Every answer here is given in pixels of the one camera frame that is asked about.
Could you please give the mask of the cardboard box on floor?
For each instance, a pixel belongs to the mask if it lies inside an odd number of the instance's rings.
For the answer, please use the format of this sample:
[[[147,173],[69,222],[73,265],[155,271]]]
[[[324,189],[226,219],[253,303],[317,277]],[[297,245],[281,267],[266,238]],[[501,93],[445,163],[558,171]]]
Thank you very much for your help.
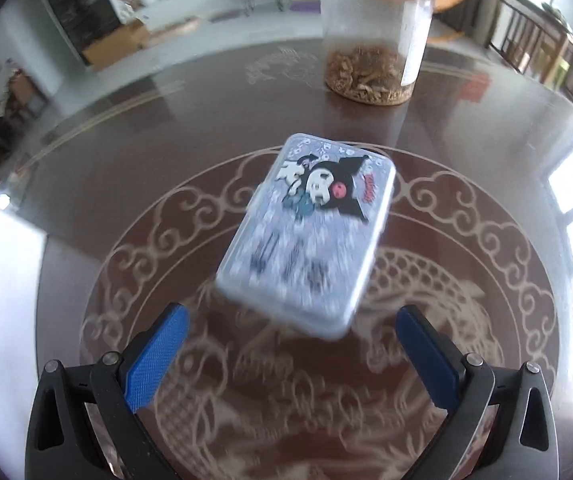
[[[149,41],[149,29],[141,20],[120,26],[82,51],[90,66],[98,72],[142,50]]]

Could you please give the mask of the clear jar black lid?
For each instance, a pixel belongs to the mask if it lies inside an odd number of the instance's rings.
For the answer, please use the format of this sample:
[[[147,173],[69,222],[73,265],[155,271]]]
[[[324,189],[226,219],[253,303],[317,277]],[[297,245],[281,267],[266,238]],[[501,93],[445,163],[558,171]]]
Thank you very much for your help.
[[[395,106],[410,100],[434,0],[320,0],[324,82],[343,98]]]

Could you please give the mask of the clear cartoon plastic case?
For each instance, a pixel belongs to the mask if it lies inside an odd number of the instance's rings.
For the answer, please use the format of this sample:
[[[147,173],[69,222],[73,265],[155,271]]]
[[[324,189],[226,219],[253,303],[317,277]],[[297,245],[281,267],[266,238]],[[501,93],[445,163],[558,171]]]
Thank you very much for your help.
[[[295,133],[246,208],[216,273],[224,297],[326,340],[349,330],[397,170],[364,148]]]

